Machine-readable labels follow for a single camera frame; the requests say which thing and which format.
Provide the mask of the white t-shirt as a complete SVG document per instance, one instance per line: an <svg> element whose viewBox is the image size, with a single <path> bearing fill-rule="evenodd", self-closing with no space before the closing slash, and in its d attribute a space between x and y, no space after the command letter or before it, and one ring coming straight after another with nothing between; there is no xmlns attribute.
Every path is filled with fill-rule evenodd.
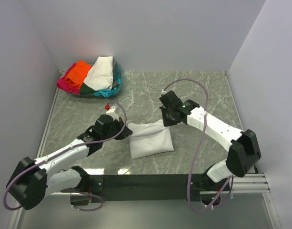
<svg viewBox="0 0 292 229"><path fill-rule="evenodd" d="M98 57L83 83L94 91L111 89L113 84L113 57Z"/></svg>
<svg viewBox="0 0 292 229"><path fill-rule="evenodd" d="M128 124L132 131L130 136L130 153L132 159L151 156L174 150L170 129L163 120L150 124Z"/></svg>

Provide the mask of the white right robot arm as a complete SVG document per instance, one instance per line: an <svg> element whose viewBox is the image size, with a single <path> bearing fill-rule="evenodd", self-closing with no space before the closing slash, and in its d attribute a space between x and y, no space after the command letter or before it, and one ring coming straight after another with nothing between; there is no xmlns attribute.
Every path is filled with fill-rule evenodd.
<svg viewBox="0 0 292 229"><path fill-rule="evenodd" d="M207 190L214 190L219 182L230 177L244 177L261 158L256 134L232 127L214 117L198 103L183 102L174 91L162 92L160 107L164 126L184 123L205 131L205 134L219 143L227 157L215 163L203 173L202 184Z"/></svg>

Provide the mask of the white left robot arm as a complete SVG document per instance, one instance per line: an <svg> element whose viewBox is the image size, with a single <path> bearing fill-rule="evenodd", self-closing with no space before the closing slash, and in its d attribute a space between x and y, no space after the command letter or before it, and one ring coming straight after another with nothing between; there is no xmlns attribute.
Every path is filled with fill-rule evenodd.
<svg viewBox="0 0 292 229"><path fill-rule="evenodd" d="M10 177L5 193L11 194L21 208L29 210L54 192L68 188L85 191L89 185L87 172L78 166L66 171L62 169L92 155L102 148L104 142L123 140L132 133L120 117L103 114L65 147L34 160L23 158Z"/></svg>

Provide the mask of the turquoise t-shirt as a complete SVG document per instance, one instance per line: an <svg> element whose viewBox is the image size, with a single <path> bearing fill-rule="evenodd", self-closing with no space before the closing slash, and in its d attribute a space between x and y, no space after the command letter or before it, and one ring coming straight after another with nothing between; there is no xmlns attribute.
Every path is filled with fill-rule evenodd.
<svg viewBox="0 0 292 229"><path fill-rule="evenodd" d="M98 98L112 98L112 97L117 96L119 91L120 91L120 87L118 86L118 87L114 87L112 89L98 90L98 91L94 92L93 95L95 97L98 97Z"/></svg>

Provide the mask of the teal plastic laundry basket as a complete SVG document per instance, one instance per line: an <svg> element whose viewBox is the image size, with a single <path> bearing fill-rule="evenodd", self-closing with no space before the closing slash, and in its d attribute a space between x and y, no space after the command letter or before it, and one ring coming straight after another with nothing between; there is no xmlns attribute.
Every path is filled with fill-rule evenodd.
<svg viewBox="0 0 292 229"><path fill-rule="evenodd" d="M112 84L112 88L119 86L120 90L121 90L121 88L122 88L122 78L123 78L123 69L117 63L115 63L113 65L114 66L113 66L113 84ZM81 86L81 88L80 88L80 94L72 94L72 95L74 97L78 97L78 98L98 98L98 97L95 97L93 95L94 92L96 92L96 91L91 89L90 87L88 87L86 84L83 84Z"/></svg>

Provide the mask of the white t-shirt in basket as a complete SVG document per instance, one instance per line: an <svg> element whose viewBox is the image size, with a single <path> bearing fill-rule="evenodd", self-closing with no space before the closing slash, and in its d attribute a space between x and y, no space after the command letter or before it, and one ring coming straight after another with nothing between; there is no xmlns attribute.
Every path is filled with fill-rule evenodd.
<svg viewBox="0 0 292 229"><path fill-rule="evenodd" d="M111 89L113 84L113 57L98 57L83 83L94 91Z"/></svg>

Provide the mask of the orange t-shirt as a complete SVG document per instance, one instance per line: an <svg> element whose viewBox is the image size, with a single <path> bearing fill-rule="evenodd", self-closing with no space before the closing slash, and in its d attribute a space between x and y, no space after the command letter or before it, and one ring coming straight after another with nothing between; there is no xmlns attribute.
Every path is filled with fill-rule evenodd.
<svg viewBox="0 0 292 229"><path fill-rule="evenodd" d="M65 77L65 81L71 86L80 87L91 68L90 64L78 61Z"/></svg>

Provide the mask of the pink t-shirt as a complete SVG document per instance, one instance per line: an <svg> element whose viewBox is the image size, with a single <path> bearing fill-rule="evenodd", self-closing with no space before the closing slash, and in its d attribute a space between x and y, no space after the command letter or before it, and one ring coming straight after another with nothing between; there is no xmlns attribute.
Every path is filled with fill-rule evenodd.
<svg viewBox="0 0 292 229"><path fill-rule="evenodd" d="M80 90L78 88L78 86L74 86L69 84L67 81L65 81L65 78L67 77L67 75L70 73L70 71L76 66L76 63L74 63L66 72L65 75L63 77L61 77L58 81L57 81L57 88L61 89L67 93L71 93L71 94L80 94Z"/></svg>

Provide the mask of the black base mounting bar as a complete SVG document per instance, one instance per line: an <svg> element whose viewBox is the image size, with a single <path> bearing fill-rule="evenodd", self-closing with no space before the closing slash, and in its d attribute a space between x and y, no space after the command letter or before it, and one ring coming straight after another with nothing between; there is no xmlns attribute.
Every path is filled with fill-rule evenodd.
<svg viewBox="0 0 292 229"><path fill-rule="evenodd" d="M156 175L90 175L89 180L77 188L68 188L70 203L74 206L86 206L89 203L101 203L94 194L107 201L139 200L187 200L187 174Z"/></svg>

